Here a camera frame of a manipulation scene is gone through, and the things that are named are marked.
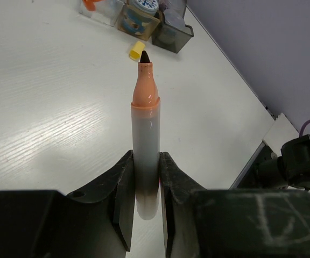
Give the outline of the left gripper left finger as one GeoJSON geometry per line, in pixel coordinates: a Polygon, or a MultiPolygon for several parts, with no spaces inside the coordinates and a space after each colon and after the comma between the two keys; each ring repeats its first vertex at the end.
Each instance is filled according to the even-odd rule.
{"type": "Polygon", "coordinates": [[[134,207],[131,150],[67,195],[0,190],[0,257],[125,257],[134,207]]]}

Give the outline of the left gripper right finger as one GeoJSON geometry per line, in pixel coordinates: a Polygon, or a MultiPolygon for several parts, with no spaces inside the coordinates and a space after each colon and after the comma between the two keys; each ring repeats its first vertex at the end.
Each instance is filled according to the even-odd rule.
{"type": "Polygon", "coordinates": [[[159,161],[166,257],[310,257],[310,193],[207,190],[159,161]]]}

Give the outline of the orange tip clear marker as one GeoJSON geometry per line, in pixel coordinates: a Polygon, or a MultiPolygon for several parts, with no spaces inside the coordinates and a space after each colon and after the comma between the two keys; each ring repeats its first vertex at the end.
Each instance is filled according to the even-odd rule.
{"type": "Polygon", "coordinates": [[[131,102],[136,208],[144,220],[155,217],[159,203],[160,96],[153,63],[142,51],[131,102]]]}

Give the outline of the yellow marker cap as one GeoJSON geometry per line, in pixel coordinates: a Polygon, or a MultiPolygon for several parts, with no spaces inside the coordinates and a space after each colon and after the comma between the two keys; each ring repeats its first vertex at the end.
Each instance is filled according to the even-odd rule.
{"type": "Polygon", "coordinates": [[[144,49],[145,44],[142,41],[137,41],[129,52],[129,58],[134,61],[139,60],[144,49]]]}

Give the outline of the blue patterned tape roll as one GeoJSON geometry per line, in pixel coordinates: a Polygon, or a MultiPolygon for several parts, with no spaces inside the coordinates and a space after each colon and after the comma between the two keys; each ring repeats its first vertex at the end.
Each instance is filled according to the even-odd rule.
{"type": "Polygon", "coordinates": [[[158,1],[126,1],[118,16],[117,28],[148,41],[159,23],[158,1]]]}

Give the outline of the orange marker cap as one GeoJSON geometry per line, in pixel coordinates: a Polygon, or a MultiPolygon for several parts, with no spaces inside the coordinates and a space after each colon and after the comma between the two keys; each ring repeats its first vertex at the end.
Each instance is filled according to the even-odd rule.
{"type": "Polygon", "coordinates": [[[100,2],[101,0],[82,0],[85,8],[88,11],[94,12],[96,11],[95,3],[100,2]]]}

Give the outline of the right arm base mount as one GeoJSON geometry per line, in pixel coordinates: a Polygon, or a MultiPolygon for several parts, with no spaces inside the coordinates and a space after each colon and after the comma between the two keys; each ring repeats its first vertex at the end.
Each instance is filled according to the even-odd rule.
{"type": "Polygon", "coordinates": [[[281,159],[264,142],[256,149],[230,189],[288,189],[281,159]]]}

